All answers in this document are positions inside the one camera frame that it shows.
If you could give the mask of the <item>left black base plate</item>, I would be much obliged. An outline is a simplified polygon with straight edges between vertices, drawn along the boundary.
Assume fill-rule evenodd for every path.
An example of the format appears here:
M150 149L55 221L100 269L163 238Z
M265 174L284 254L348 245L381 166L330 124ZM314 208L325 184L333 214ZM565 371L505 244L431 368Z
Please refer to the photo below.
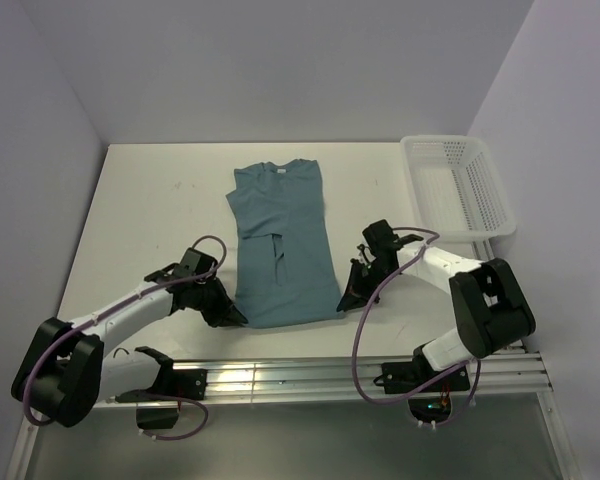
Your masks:
M207 373L206 369L161 372L147 389L125 392L115 396L115 400L118 403L158 401L162 398L171 401L201 401L205 395Z

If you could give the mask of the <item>teal blue t shirt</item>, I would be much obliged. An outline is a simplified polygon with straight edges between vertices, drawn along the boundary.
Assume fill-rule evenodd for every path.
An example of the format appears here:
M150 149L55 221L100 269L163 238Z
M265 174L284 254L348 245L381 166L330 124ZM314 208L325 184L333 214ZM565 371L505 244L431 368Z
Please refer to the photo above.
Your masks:
M235 303L248 326L340 318L318 162L256 163L236 169L234 180L226 198L238 236Z

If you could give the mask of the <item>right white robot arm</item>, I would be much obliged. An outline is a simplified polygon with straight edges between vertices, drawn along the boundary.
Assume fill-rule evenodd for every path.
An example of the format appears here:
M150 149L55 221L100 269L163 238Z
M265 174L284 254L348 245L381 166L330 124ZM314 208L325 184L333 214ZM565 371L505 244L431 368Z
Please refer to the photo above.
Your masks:
M418 347L403 376L412 388L437 388L456 365L491 354L530 336L536 321L503 259L481 262L433 246L378 247L370 262L352 260L339 312L377 302L377 289L407 273L448 294L455 327Z

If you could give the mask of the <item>aluminium rail frame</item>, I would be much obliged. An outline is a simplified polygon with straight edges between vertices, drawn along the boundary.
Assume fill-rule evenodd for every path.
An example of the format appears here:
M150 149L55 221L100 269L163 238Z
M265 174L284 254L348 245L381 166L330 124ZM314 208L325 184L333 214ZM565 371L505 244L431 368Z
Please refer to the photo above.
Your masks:
M438 234L419 227L392 227L398 236L398 246L436 246ZM374 256L366 242L359 248L360 261L372 261ZM206 369L207 385L204 399L178 403L174 401L145 401L118 403L110 397L94 407L107 403L113 406L131 406L137 410L137 425L141 435L154 440L169 439L169 428L174 426L180 410L195 406L206 410L210 403L259 404L319 401L346 401L363 399L376 405L406 403L410 419L420 429L437 431L462 416L475 402L477 394L532 394L536 397L550 447L556 456L560 475L564 479L578 477L572 459L563 422L558 414L553 389L541 358L524 352L518 343L480 360L469 360L444 371L440 378L465 366L471 388L465 392L424 393L421 385L404 394L387 395L373 380L381 374L385 362L410 361L406 357L361 357L353 353L349 358L300 360L175 360L174 370ZM15 452L15 463L10 472L22 477L27 469L32 442L39 426L28 420L25 438Z

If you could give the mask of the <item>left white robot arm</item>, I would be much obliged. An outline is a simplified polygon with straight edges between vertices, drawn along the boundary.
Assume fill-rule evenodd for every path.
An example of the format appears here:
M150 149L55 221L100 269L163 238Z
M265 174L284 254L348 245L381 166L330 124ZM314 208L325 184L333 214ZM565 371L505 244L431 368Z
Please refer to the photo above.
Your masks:
M141 401L197 401L202 389L179 379L174 361L151 347L122 357L115 351L143 328L180 310L199 312L216 327L248 321L214 275L178 278L166 270L146 276L120 300L72 322L52 317L37 329L11 388L35 426L72 427L93 406L131 394Z

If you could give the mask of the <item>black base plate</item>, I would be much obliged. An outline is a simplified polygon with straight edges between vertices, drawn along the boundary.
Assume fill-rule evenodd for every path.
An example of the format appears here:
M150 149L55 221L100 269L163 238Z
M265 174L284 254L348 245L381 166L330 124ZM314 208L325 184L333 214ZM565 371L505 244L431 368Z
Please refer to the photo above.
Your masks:
M161 372L147 389L125 392L115 396L115 400L118 403L158 401L162 398L171 401L201 401L205 395L207 373L206 369Z
M438 375L422 357L410 361L385 362L381 364L381 374L373 383L381 387L387 395L407 393ZM465 366L423 389L424 393L465 392L471 388Z

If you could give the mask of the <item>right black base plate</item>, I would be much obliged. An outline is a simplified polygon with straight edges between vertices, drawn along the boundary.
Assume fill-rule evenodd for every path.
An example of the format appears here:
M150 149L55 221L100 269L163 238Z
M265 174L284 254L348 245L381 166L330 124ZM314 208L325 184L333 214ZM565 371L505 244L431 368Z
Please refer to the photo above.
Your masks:
M373 383L381 387L387 395L407 393L438 375L422 357L410 361L385 362L381 364L381 374ZM423 389L424 393L465 392L471 388L465 366Z

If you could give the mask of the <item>white perforated plastic basket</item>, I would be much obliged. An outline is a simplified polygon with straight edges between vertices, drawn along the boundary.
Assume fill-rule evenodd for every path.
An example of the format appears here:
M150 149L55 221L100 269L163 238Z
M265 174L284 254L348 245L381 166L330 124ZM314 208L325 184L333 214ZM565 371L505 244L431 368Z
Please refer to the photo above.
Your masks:
M484 141L461 135L400 141L420 223L446 242L482 242L516 230L516 220Z

